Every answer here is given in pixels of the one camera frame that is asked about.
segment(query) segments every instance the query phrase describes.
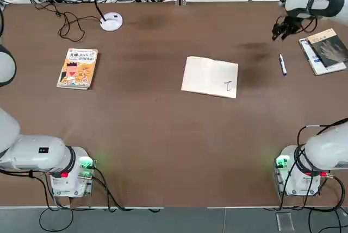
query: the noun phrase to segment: pen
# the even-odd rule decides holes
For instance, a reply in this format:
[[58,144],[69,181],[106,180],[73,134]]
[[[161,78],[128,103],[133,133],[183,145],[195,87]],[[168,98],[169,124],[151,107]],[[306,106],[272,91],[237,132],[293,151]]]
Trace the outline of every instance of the pen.
[[284,58],[281,54],[279,54],[279,62],[281,63],[283,75],[287,75],[287,69],[285,68]]

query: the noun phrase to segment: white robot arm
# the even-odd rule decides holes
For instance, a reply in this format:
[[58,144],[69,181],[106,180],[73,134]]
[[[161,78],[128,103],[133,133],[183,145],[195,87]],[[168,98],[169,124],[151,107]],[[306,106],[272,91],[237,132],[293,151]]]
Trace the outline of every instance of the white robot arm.
[[288,35],[297,34],[302,29],[304,19],[328,17],[348,25],[348,0],[281,0],[287,16],[282,23],[275,23],[272,39],[281,35],[284,40]]
[[348,118],[331,130],[311,137],[302,147],[285,147],[276,159],[279,193],[284,191],[287,195],[297,196],[317,194],[321,174],[333,169],[348,169],[347,142]]
[[[0,45],[0,87],[12,82],[16,63]],[[18,122],[0,108],[0,168],[49,173],[55,196],[82,197],[92,188],[94,161],[81,147],[55,137],[21,135]]]

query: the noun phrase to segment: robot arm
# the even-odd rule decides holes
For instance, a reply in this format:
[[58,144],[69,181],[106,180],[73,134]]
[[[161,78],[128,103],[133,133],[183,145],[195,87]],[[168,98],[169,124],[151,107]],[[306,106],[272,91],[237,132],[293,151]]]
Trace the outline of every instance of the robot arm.
[[[0,45],[0,87],[10,84],[16,63]],[[81,147],[66,146],[59,138],[21,135],[18,122],[0,108],[0,168],[50,174],[55,196],[82,197],[92,190],[95,162]]]
[[309,169],[348,169],[348,123],[311,137],[304,146]]
[[276,22],[273,27],[273,40],[282,36],[284,40],[288,35],[301,31],[304,19],[329,17],[339,23],[348,25],[348,0],[282,0],[287,16],[282,23]]

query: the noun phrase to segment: brown table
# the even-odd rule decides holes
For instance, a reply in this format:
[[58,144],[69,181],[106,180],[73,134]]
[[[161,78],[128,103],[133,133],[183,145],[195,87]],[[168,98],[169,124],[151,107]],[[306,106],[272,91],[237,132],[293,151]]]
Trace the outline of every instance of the brown table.
[[[18,73],[0,89],[0,105],[23,134],[62,138],[98,160],[110,190],[125,206],[277,206],[272,162],[296,143],[306,124],[348,114],[348,71],[315,77],[296,35],[272,42],[277,3],[105,4],[124,18],[114,33],[83,21],[81,43],[57,35],[63,19],[32,5],[5,11],[4,44]],[[60,5],[79,17],[92,4]],[[348,43],[346,27],[334,27]],[[77,25],[71,35],[80,34]],[[89,91],[56,88],[68,48],[96,48],[100,58]],[[288,70],[282,76],[282,53]],[[239,64],[236,99],[181,91],[186,57]],[[317,131],[303,133],[302,142]],[[348,185],[348,174],[337,172]],[[37,181],[1,175],[0,205],[45,205]],[[329,182],[309,205],[333,205]],[[106,206],[101,188],[81,205]],[[301,205],[302,198],[285,204]]]

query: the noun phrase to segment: book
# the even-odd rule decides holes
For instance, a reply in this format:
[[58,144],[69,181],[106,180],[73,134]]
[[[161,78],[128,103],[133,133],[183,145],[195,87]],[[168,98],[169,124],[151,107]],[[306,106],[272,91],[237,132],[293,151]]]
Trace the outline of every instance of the book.
[[325,67],[348,60],[348,49],[332,28],[309,36],[307,40]]
[[98,50],[69,48],[57,87],[87,90],[93,79]]
[[322,75],[341,71],[346,69],[346,65],[342,63],[335,64],[333,66],[325,67],[316,53],[313,51],[311,45],[308,43],[307,39],[300,39],[299,44],[306,56],[310,66],[313,69],[315,75]]
[[238,64],[189,56],[182,91],[236,98]]

